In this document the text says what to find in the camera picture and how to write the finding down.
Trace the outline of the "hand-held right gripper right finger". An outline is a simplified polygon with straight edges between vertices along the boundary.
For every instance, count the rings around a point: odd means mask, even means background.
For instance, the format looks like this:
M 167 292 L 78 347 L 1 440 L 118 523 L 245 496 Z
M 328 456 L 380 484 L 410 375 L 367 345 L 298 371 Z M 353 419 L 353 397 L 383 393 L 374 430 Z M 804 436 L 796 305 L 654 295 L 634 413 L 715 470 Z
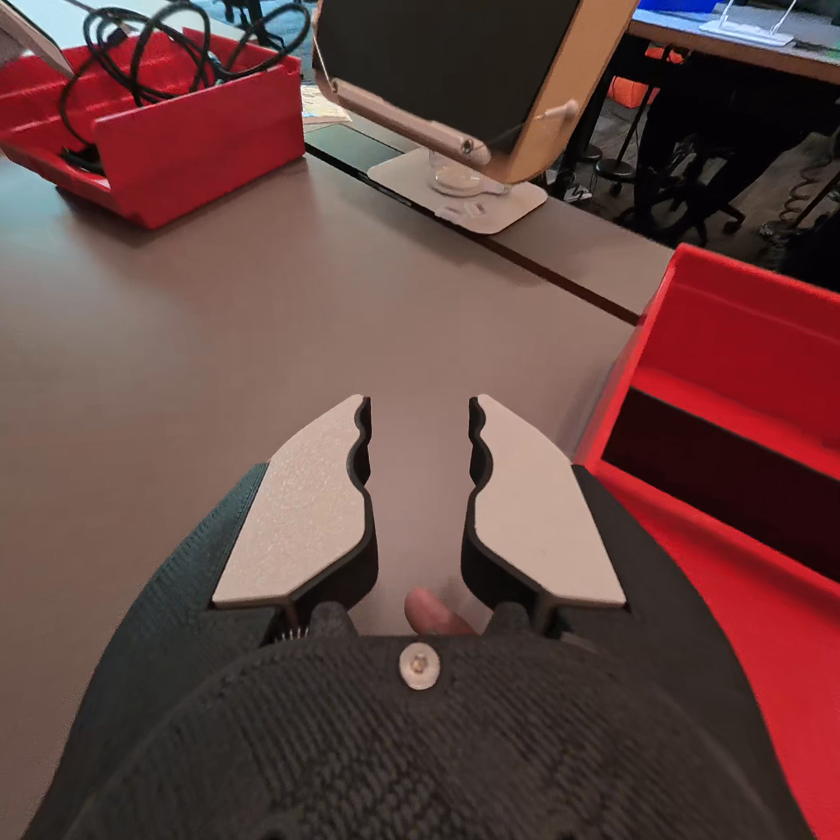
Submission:
M 491 610 L 550 623 L 562 606 L 620 609 L 627 597 L 572 463 L 493 397 L 469 399 L 469 494 L 461 575 Z

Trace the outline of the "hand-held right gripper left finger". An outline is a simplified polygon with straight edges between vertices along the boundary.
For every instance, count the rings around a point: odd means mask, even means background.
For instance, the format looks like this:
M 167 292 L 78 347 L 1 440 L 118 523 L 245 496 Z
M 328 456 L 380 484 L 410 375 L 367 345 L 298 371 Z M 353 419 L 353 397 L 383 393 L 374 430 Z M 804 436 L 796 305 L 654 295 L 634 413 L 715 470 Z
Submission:
M 271 457 L 213 593 L 217 609 L 347 610 L 374 588 L 371 399 L 347 397 Z

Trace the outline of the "person's right hand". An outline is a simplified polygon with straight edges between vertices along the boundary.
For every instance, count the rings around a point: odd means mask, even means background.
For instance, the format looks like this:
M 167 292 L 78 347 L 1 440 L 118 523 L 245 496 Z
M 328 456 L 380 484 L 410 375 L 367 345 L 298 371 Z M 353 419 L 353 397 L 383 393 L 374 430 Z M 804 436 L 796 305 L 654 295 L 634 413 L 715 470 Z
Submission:
M 404 615 L 415 634 L 419 636 L 473 636 L 474 628 L 467 621 L 440 601 L 436 595 L 417 587 L 406 595 Z

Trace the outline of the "red bin with black divider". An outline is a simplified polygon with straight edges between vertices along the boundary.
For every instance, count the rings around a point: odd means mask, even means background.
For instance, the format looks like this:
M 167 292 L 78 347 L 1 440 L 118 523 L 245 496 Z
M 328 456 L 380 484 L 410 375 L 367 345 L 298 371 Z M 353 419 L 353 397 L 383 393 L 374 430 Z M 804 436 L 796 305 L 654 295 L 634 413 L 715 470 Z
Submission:
M 728 636 L 817 838 L 838 838 L 838 295 L 677 248 L 575 452 Z

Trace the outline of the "red plastic bin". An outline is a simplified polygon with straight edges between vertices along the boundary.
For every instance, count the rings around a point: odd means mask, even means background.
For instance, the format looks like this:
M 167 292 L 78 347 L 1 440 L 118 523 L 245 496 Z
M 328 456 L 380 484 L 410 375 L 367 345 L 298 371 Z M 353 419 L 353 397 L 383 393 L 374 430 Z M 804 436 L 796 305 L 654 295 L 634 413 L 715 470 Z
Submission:
M 180 14 L 196 23 L 174 28 L 200 44 L 200 19 Z M 212 30 L 213 53 L 227 63 L 241 35 L 229 38 Z M 78 70 L 88 58 L 83 35 L 80 46 L 63 53 Z M 269 47 L 250 39 L 234 68 L 252 67 L 269 56 Z M 141 79 L 178 91 L 192 77 L 193 66 L 183 53 L 155 34 Z M 246 186 L 305 151 L 297 56 L 273 70 L 142 108 L 103 70 L 90 70 L 70 95 L 68 111 L 74 127 L 97 145 L 105 176 L 60 159 L 63 148 L 77 147 L 58 113 L 69 80 L 36 56 L 2 69 L 2 152 L 61 191 L 147 230 Z

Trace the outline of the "white board stand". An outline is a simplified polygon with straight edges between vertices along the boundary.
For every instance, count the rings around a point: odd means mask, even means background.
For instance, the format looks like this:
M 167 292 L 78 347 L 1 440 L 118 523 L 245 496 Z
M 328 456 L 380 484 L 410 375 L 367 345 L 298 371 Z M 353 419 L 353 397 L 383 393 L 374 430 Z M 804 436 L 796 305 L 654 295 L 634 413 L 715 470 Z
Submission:
M 337 103 L 419 145 L 372 166 L 367 177 L 375 186 L 481 236 L 498 234 L 547 202 L 547 192 L 537 185 L 486 175 L 491 148 L 484 141 L 421 119 L 344 80 L 329 84 Z

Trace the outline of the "wood edged desk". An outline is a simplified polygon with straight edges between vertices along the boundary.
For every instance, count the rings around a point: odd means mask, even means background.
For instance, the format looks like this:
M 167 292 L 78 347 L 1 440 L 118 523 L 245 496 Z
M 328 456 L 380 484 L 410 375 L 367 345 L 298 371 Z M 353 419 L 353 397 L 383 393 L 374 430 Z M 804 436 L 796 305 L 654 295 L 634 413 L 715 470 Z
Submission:
M 787 47 L 774 49 L 707 35 L 699 26 L 719 16 L 727 1 L 711 14 L 672 14 L 639 10 L 627 34 L 662 47 L 684 49 L 744 65 L 777 70 L 832 85 L 839 84 L 838 2 L 799 1 L 782 25 L 794 36 Z M 731 16 L 739 22 L 771 28 L 790 1 L 735 1 Z

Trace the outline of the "printed paper sheet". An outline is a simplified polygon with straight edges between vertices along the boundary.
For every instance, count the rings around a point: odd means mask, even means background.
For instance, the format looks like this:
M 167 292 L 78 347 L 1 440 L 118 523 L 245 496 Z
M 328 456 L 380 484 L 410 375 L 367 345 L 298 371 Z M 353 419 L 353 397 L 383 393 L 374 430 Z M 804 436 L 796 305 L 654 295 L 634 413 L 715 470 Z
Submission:
M 352 118 L 339 104 L 325 98 L 313 83 L 301 84 L 301 116 L 304 127 L 347 124 Z

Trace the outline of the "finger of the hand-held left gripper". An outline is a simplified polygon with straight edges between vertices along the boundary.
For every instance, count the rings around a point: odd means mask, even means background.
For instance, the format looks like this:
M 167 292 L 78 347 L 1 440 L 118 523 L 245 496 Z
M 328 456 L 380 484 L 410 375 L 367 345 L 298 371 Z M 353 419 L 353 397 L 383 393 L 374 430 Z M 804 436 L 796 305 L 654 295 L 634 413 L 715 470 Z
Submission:
M 30 52 L 66 78 L 75 71 L 57 42 L 15 5 L 1 6 L 1 67 Z

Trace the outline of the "grey desk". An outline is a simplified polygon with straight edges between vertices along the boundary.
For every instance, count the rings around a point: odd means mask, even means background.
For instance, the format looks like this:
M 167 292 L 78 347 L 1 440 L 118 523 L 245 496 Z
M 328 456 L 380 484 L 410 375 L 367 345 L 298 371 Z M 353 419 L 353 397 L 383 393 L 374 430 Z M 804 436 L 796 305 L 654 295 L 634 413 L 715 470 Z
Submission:
M 114 629 L 253 465 L 369 396 L 403 635 L 459 576 L 468 400 L 571 454 L 671 250 L 554 200 L 474 240 L 314 154 L 155 233 L 2 160 L 2 838 L 19 838 Z

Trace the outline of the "black stool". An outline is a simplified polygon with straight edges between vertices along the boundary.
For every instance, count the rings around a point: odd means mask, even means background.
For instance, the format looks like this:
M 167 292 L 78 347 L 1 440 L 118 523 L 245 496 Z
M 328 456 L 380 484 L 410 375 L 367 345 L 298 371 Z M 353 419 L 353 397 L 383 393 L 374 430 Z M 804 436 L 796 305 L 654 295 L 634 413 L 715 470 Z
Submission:
M 610 197 L 619 197 L 636 175 L 637 147 L 645 104 L 630 109 L 608 99 L 596 128 L 602 131 L 602 157 L 594 164 L 594 180 Z

